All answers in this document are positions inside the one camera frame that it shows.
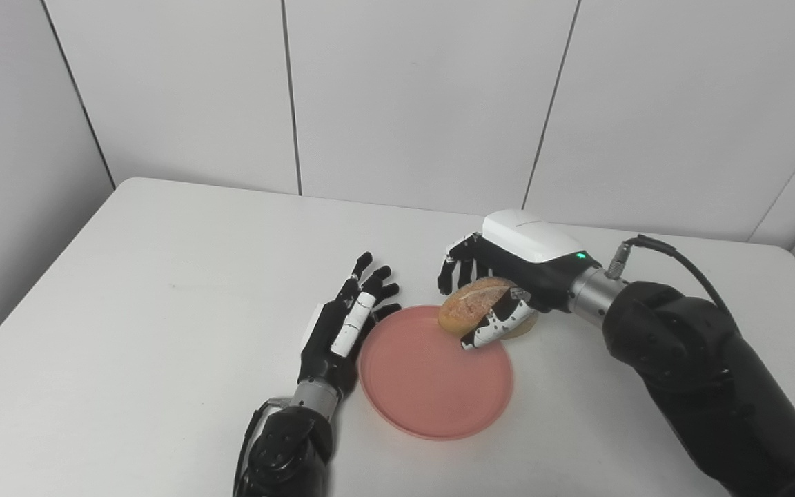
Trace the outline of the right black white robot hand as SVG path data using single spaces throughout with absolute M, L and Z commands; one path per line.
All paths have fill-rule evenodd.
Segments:
M 484 218 L 482 229 L 445 252 L 438 290 L 450 295 L 484 277 L 510 283 L 478 323 L 460 334 L 464 350 L 481 349 L 524 326 L 533 315 L 570 309 L 575 283 L 602 265 L 567 233 L 522 210 Z

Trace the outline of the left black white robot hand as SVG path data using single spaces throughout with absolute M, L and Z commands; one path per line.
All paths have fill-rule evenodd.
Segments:
M 327 384 L 338 402 L 356 386 L 357 359 L 373 327 L 402 308 L 386 302 L 400 292 L 400 286 L 389 281 L 391 267 L 381 266 L 365 276 L 372 263 L 370 252 L 357 258 L 340 290 L 317 314 L 300 353 L 297 383 Z

